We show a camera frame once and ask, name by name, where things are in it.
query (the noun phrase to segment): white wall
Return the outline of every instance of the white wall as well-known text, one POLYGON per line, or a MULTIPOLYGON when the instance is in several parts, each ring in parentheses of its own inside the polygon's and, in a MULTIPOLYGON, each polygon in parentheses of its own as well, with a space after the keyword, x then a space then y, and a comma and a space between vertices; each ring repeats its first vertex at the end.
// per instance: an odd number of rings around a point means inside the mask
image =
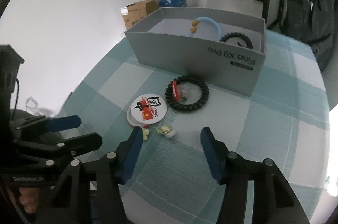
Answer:
POLYGON ((18 108, 32 96, 41 107, 58 111, 121 39, 120 8, 135 1, 11 0, 0 20, 0 43, 9 43, 25 59, 18 74, 18 108))

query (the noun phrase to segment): black backpack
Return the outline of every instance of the black backpack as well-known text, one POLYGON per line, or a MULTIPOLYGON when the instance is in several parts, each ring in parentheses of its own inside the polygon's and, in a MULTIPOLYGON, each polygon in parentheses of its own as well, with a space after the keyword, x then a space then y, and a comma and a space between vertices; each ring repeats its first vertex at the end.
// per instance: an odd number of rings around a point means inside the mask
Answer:
POLYGON ((278 16, 281 33, 308 44, 323 71, 332 54, 335 0, 281 0, 278 16))

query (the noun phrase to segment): chinese character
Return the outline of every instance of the chinese character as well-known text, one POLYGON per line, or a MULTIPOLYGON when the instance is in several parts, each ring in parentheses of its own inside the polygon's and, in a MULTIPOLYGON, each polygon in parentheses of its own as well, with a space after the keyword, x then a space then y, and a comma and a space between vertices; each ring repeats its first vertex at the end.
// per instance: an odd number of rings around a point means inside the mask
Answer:
POLYGON ((161 105, 161 102, 159 101, 158 98, 159 98, 159 97, 149 97, 149 98, 148 98, 148 103, 149 103, 151 106, 160 106, 160 105, 161 105))
POLYGON ((137 102, 137 106, 135 106, 136 109, 139 109, 140 111, 142 111, 142 109, 144 109, 145 107, 149 107, 148 105, 142 105, 141 102, 137 102))

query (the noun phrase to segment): finger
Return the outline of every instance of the finger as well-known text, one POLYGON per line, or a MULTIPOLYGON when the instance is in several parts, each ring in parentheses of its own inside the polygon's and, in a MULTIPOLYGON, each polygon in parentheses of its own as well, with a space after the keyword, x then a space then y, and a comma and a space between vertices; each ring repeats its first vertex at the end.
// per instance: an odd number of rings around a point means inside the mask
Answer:
POLYGON ((32 205, 32 206, 27 206, 24 207, 26 213, 35 213, 37 211, 37 206, 32 205))
POLYGON ((34 198, 32 198, 32 197, 20 196, 20 197, 19 197, 19 202, 20 202, 22 205, 24 205, 24 206, 34 205, 34 198))
POLYGON ((39 194, 39 188, 19 188, 22 196, 36 196, 39 194))

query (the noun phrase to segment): blue gripper pad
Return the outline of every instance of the blue gripper pad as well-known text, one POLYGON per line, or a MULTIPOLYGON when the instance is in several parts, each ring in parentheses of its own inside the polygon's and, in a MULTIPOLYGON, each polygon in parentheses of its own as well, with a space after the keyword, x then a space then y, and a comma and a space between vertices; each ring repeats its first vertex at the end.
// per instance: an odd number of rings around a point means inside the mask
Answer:
POLYGON ((132 131, 129 139, 121 142, 117 147, 115 152, 118 155, 118 167, 115 177, 119 179, 119 184, 124 185, 131 178, 142 143, 143 131, 137 126, 132 131))
POLYGON ((46 122, 46 129, 50 132, 65 131, 67 129, 78 128, 81 125, 81 118, 77 115, 50 118, 46 122))
POLYGON ((201 144, 211 175, 220 184, 225 167, 225 158, 229 150, 223 142, 215 139, 210 128, 207 126, 201 130, 201 144))

